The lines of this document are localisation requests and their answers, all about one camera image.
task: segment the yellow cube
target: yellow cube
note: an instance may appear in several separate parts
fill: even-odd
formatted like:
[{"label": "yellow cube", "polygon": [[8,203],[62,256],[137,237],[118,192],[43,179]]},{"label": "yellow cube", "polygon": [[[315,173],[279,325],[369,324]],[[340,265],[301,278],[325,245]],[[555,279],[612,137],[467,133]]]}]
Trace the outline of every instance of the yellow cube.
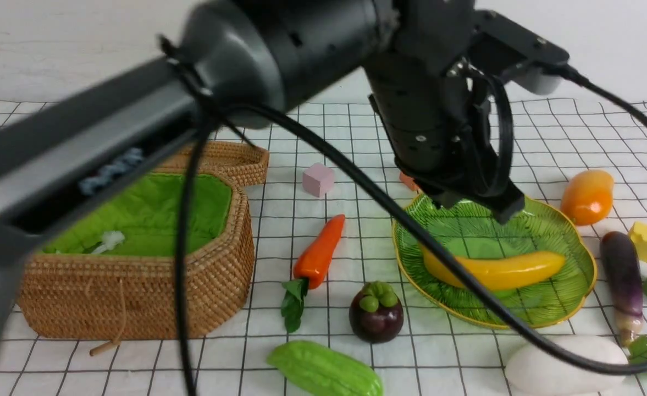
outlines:
[{"label": "yellow cube", "polygon": [[638,254],[638,259],[647,263],[647,224],[633,223],[632,228],[629,230],[629,238],[635,246],[635,251]]}]

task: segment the yellow banana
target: yellow banana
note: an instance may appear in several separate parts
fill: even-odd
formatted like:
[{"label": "yellow banana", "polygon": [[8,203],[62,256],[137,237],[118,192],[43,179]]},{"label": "yellow banana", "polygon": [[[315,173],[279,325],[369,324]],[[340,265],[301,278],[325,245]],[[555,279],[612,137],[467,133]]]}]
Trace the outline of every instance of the yellow banana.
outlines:
[{"label": "yellow banana", "polygon": [[[426,269],[439,281],[456,288],[464,285],[441,263],[436,256],[419,244]],[[533,285],[554,276],[565,265],[565,258],[552,251],[534,251],[509,258],[473,259],[457,257],[485,288],[491,291],[512,290]]]}]

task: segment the toy fruit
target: toy fruit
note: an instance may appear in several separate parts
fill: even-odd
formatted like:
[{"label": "toy fruit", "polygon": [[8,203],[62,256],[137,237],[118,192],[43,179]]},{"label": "toy fruit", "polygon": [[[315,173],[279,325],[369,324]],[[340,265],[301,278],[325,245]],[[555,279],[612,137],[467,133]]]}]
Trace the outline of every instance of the toy fruit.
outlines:
[{"label": "toy fruit", "polygon": [[[436,256],[421,244],[419,248],[423,253],[424,265],[432,276],[451,286],[464,289],[461,281]],[[457,260],[485,288],[494,292],[524,288],[545,281],[559,273],[565,265],[565,257],[552,251],[534,251],[521,256],[494,260],[462,257],[457,257]]]},{"label": "toy fruit", "polygon": [[567,183],[560,211],[575,226],[591,226],[603,220],[614,205],[614,178],[604,170],[585,170]]},{"label": "toy fruit", "polygon": [[368,343],[393,340],[404,324],[404,310],[389,283],[367,283],[348,310],[350,326],[358,338]]}]

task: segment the grid tablecloth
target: grid tablecloth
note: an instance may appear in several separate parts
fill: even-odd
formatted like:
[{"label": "grid tablecloth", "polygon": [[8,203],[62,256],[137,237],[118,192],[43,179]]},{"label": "grid tablecloth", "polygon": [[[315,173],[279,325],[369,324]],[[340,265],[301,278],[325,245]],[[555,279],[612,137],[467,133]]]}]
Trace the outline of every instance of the grid tablecloth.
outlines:
[{"label": "grid tablecloth", "polygon": [[[0,101],[0,127],[42,106],[45,103]],[[647,113],[647,103],[638,107]],[[595,258],[599,236],[610,230],[625,232],[634,221],[647,223],[647,131],[632,117],[614,106],[571,98],[512,103],[512,110],[516,143],[511,177],[527,195],[556,205],[567,180],[586,168],[603,168],[615,176],[609,218],[580,228]],[[414,195],[399,182],[391,146],[369,105],[309,103],[290,116],[352,158],[398,203],[411,201]],[[491,123],[496,125],[495,116]],[[255,278],[245,309],[205,339],[191,341],[200,394],[303,394],[268,367],[265,357],[287,340],[307,339],[373,366],[389,396],[522,395],[502,373],[509,356],[524,343],[519,336],[451,318],[417,293],[396,265],[389,216],[338,169],[334,168],[334,190],[325,200],[305,193],[300,183],[305,168],[316,162],[333,167],[312,147],[276,126],[246,135],[272,153],[265,185],[247,189],[257,249]],[[216,138],[237,140],[225,131]],[[286,336],[279,283],[289,278],[292,258],[310,243],[326,218],[338,213],[349,220],[328,281],[309,294],[300,331]],[[647,276],[647,265],[642,269]],[[391,343],[370,346],[349,328],[347,307],[366,280],[394,283],[406,305],[408,320]],[[647,308],[644,315],[647,321]],[[613,306],[600,276],[584,308],[569,321],[541,332],[612,336],[614,330]],[[17,309],[3,340],[0,396],[183,394],[172,340],[124,341],[115,350],[89,357],[98,342],[39,338]],[[602,396],[608,394],[647,396],[647,377],[630,377]]]}]

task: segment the black cable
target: black cable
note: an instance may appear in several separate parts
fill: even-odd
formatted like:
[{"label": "black cable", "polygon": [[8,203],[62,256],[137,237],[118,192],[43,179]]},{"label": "black cable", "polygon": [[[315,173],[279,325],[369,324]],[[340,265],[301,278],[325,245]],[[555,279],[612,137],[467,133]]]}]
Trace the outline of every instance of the black cable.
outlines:
[{"label": "black cable", "polygon": [[453,254],[443,248],[433,236],[429,235],[428,231],[424,230],[416,221],[404,212],[401,206],[392,200],[376,183],[366,176],[360,168],[357,168],[346,156],[340,151],[333,148],[329,143],[325,142],[323,138],[316,135],[308,128],[303,127],[298,122],[292,120],[279,111],[273,110],[266,106],[241,104],[234,107],[234,109],[249,110],[258,113],[278,124],[282,128],[290,131],[296,137],[301,138],[304,142],[316,148],[326,158],[333,161],[341,168],[346,175],[348,175],[355,183],[363,188],[376,203],[383,207],[394,219],[406,228],[411,235],[413,235],[422,245],[431,251],[450,271],[459,279],[464,286],[472,291],[477,298],[487,306],[494,314],[501,318],[504,323],[507,323],[519,335],[523,336],[527,341],[534,344],[537,348],[541,349],[547,354],[554,356],[558,360],[565,363],[577,366],[580,369],[593,371],[595,373],[614,375],[614,376],[628,376],[633,374],[647,372],[647,361],[639,364],[607,364],[602,361],[595,361],[586,359],[579,354],[572,353],[561,346],[544,338],[537,331],[532,329],[528,324],[515,316],[499,301],[487,288],[470,274],[458,261],[454,258]]},{"label": "black cable", "polygon": [[198,102],[198,107],[201,111],[213,116],[216,121],[222,123],[230,129],[235,135],[247,143],[250,147],[255,147],[255,144],[248,139],[244,133],[241,133],[238,128],[228,120],[227,117],[220,111],[218,105],[214,100],[211,100],[211,92],[208,85],[203,81],[201,75],[198,74],[193,67],[193,63],[184,56],[179,48],[175,47],[172,42],[165,35],[157,35],[157,42],[160,50],[167,58],[167,63],[174,66],[177,77],[183,83],[184,87],[189,91],[195,100]]},{"label": "black cable", "polygon": [[216,125],[205,125],[198,131],[197,141],[193,145],[192,154],[184,174],[184,184],[179,202],[177,217],[177,236],[174,246],[174,313],[177,321],[177,339],[179,340],[180,358],[186,391],[189,396],[197,396],[196,382],[193,380],[191,356],[189,351],[189,318],[187,313],[186,293],[186,251],[189,233],[189,218],[193,197],[193,183],[196,180],[198,164],[201,162],[203,148],[208,141],[208,135],[215,130]]},{"label": "black cable", "polygon": [[638,120],[638,122],[642,123],[643,126],[647,128],[647,117],[643,114],[643,112],[633,107],[631,103],[623,100],[620,97],[617,97],[617,95],[614,95],[614,93],[608,92],[607,90],[604,90],[603,88],[598,87],[597,85],[594,85],[592,81],[590,81],[584,75],[580,74],[577,70],[572,68],[572,66],[568,65],[563,68],[549,70],[549,74],[558,75],[564,78],[565,80],[573,82],[579,85],[580,87],[583,87],[586,90],[593,92],[602,98],[605,98],[606,100],[623,108],[627,113],[629,113],[630,116]]},{"label": "black cable", "polygon": [[497,123],[499,124],[499,148],[497,148],[497,161],[491,165],[490,171],[494,172],[492,179],[487,182],[482,166],[479,176],[482,178],[484,188],[475,191],[479,196],[494,196],[506,190],[509,184],[511,173],[512,156],[514,154],[514,119],[511,111],[509,96],[506,95],[504,83],[493,75],[472,71],[473,80],[481,80],[486,83],[489,93],[494,97],[494,105],[497,108]]},{"label": "black cable", "polygon": [[[619,97],[616,97],[612,93],[609,93],[602,88],[596,87],[594,84],[589,82],[586,78],[579,75],[574,70],[556,70],[555,74],[562,75],[567,80],[571,80],[588,90],[597,93],[604,98],[612,101],[616,105],[624,108],[630,115],[639,120],[645,127],[647,127],[647,117],[642,114],[639,110],[634,108],[629,103],[621,100]],[[445,250],[433,236],[429,235],[424,228],[422,228],[416,221],[411,218],[406,212],[404,212],[401,206],[392,200],[386,193],[384,193],[381,188],[379,188],[376,183],[371,181],[371,179],[366,176],[360,168],[356,167],[355,164],[350,161],[346,156],[344,156],[340,151],[336,150],[329,143],[325,142],[323,138],[319,137],[308,128],[303,127],[303,125],[292,120],[285,114],[268,108],[263,105],[254,105],[254,104],[239,104],[232,106],[228,109],[232,110],[247,110],[257,113],[265,118],[268,118],[273,123],[278,124],[282,128],[290,131],[296,137],[301,138],[304,142],[316,148],[320,151],[326,158],[333,161],[336,165],[341,168],[341,170],[346,173],[357,185],[360,185],[363,190],[368,193],[371,198],[373,198],[376,203],[383,207],[394,219],[404,228],[406,228],[411,235],[413,235],[422,245],[431,251],[431,253],[436,256],[450,271],[451,273],[459,279],[464,286],[470,291],[472,291],[477,298],[487,306],[494,314],[501,318],[504,323],[507,323],[511,328],[513,328],[519,335],[523,336],[527,341],[534,344],[537,348],[541,349],[547,354],[554,356],[555,358],[571,364],[572,366],[577,366],[580,369],[587,371],[593,371],[595,373],[601,373],[606,375],[615,375],[615,376],[629,376],[634,374],[640,374],[647,372],[647,361],[639,364],[606,364],[601,361],[595,361],[592,359],[586,359],[578,354],[572,353],[567,349],[558,346],[552,341],[544,338],[537,331],[532,329],[528,324],[522,321],[520,318],[515,316],[511,311],[509,311],[487,288],[484,286],[472,275],[470,274],[458,261],[454,258],[453,254]],[[220,114],[222,117],[217,117],[216,119],[225,119],[223,113]],[[190,361],[190,352],[188,349],[188,333],[187,333],[187,312],[186,312],[186,293],[185,293],[185,255],[186,255],[186,240],[187,240],[187,231],[188,231],[188,218],[190,213],[190,202],[191,196],[193,194],[193,179],[198,169],[198,163],[203,152],[203,148],[208,140],[208,130],[202,131],[198,136],[198,140],[195,146],[195,149],[192,152],[190,157],[189,166],[187,167],[185,180],[184,180],[184,191],[182,194],[182,199],[180,201],[180,211],[178,217],[178,229],[177,229],[177,244],[175,247],[175,313],[177,316],[178,323],[178,338],[180,342],[180,353],[182,358],[183,371],[185,376],[185,381],[187,382],[187,393],[189,396],[196,396],[195,383],[193,382],[192,375],[192,365]]]}]

